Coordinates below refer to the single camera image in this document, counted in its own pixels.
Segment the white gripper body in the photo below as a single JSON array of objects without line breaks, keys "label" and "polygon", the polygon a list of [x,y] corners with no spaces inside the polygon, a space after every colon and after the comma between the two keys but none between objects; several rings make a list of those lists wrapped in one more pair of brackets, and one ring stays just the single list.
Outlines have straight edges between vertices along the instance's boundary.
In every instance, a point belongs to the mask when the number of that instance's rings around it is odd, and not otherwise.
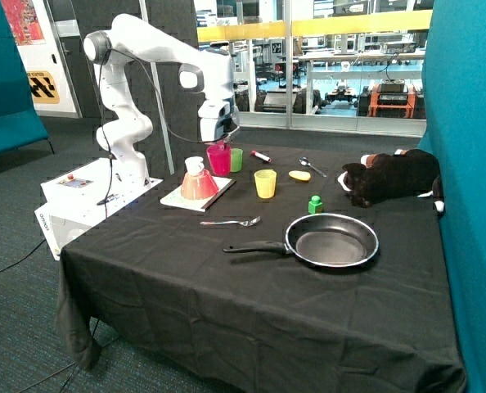
[{"label": "white gripper body", "polygon": [[240,131],[239,110],[233,98],[207,99],[198,110],[202,142],[219,142]]}]

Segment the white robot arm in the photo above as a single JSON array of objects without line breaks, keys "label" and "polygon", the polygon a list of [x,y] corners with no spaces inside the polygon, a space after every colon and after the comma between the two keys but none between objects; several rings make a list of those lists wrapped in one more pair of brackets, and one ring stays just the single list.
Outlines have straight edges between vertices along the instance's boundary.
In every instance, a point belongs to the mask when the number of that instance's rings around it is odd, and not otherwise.
[{"label": "white robot arm", "polygon": [[133,145],[150,136],[153,129],[151,120],[138,110],[131,96],[124,71],[127,63],[141,59],[180,65],[178,78],[183,89],[205,95],[198,110],[203,142],[226,142],[238,131],[229,51],[220,47],[199,51],[129,14],[116,16],[108,30],[88,34],[83,49],[94,64],[104,107],[118,117],[97,130],[97,141],[118,162],[125,189],[145,187],[150,182],[146,158]]}]

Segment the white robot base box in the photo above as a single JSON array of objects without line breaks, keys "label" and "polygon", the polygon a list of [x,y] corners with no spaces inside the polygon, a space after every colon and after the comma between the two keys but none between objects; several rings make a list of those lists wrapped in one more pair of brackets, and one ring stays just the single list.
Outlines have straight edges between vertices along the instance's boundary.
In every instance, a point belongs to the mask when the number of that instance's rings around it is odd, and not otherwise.
[{"label": "white robot base box", "polygon": [[59,260],[64,246],[161,182],[127,183],[116,160],[99,158],[42,183],[46,203],[35,215],[53,258]]}]

